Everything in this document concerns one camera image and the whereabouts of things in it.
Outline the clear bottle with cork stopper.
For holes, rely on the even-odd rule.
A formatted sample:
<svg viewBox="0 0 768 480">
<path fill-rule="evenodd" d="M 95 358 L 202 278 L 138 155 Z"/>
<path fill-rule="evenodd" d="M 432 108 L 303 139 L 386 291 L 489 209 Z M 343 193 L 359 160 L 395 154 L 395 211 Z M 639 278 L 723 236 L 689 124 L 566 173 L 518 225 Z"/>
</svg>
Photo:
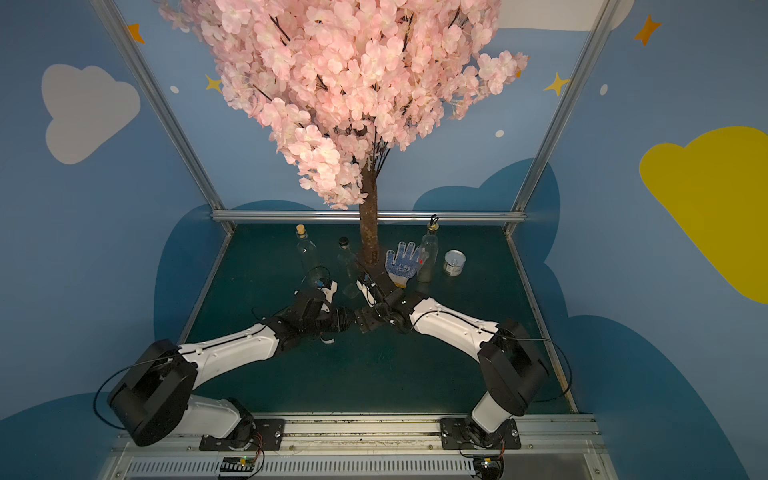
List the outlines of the clear bottle with cork stopper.
<svg viewBox="0 0 768 480">
<path fill-rule="evenodd" d="M 320 261 L 316 245 L 310 240 L 303 224 L 296 226 L 297 251 L 308 284 L 315 286 L 321 276 Z"/>
</svg>

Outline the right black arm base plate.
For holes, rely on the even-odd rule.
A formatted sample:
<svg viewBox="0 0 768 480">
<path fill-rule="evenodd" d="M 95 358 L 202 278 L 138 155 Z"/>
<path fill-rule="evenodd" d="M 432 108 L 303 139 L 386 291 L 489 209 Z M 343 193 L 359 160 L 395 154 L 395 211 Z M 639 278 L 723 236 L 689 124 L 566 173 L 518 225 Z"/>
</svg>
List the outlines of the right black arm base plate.
<svg viewBox="0 0 768 480">
<path fill-rule="evenodd" d="M 444 450 L 502 450 L 521 448 L 520 434 L 513 419 L 505 420 L 495 431 L 486 432 L 469 418 L 443 417 L 438 421 Z"/>
</svg>

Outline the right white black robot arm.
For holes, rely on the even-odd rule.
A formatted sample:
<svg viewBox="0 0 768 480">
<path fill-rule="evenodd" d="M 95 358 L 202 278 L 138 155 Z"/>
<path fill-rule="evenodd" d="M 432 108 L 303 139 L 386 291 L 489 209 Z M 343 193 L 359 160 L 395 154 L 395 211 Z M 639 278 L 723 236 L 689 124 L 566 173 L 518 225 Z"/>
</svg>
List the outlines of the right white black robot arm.
<svg viewBox="0 0 768 480">
<path fill-rule="evenodd" d="M 524 415 L 550 377 L 536 340 L 517 322 L 504 327 L 462 314 L 397 287 L 381 268 L 362 273 L 357 286 L 367 303 L 356 312 L 362 329 L 389 324 L 402 333 L 430 336 L 478 363 L 486 393 L 466 420 L 467 434 L 478 443 Z"/>
</svg>

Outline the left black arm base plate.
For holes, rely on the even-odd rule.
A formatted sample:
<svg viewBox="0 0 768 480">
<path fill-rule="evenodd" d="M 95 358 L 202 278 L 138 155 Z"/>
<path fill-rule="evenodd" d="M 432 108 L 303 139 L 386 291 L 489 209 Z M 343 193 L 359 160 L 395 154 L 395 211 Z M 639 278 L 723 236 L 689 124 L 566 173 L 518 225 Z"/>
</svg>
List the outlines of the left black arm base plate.
<svg viewBox="0 0 768 480">
<path fill-rule="evenodd" d="M 278 451 L 281 447 L 286 421 L 277 419 L 241 420 L 235 429 L 224 438 L 203 436 L 200 451 L 255 452 Z"/>
</svg>

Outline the clear bottle with black cap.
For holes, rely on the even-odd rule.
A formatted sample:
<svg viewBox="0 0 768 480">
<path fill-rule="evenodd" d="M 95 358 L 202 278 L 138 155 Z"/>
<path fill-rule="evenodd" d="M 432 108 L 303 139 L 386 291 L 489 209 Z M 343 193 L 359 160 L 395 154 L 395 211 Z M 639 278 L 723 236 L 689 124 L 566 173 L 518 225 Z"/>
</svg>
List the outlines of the clear bottle with black cap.
<svg viewBox="0 0 768 480">
<path fill-rule="evenodd" d="M 343 272 L 342 293 L 347 298 L 354 299 L 360 293 L 359 287 L 357 285 L 357 281 L 360 275 L 357 258 L 353 251 L 350 249 L 350 242 L 347 237 L 342 236 L 338 239 L 338 247 L 339 252 L 337 254 L 337 260 Z"/>
</svg>

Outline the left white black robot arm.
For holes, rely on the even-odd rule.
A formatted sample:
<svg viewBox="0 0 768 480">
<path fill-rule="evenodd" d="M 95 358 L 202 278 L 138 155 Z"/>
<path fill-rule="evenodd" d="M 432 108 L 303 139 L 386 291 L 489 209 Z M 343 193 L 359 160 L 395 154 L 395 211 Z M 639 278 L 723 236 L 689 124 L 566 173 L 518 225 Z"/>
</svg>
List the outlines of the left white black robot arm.
<svg viewBox="0 0 768 480">
<path fill-rule="evenodd" d="M 202 384 L 244 365 L 281 355 L 308 337 L 346 331 L 353 311 L 333 303 L 334 286 L 296 292 L 292 305 L 253 326 L 212 340 L 151 344 L 122 371 L 107 404 L 133 442 L 146 447 L 167 436 L 192 435 L 209 450 L 249 450 L 257 422 L 239 401 L 196 394 Z"/>
</svg>

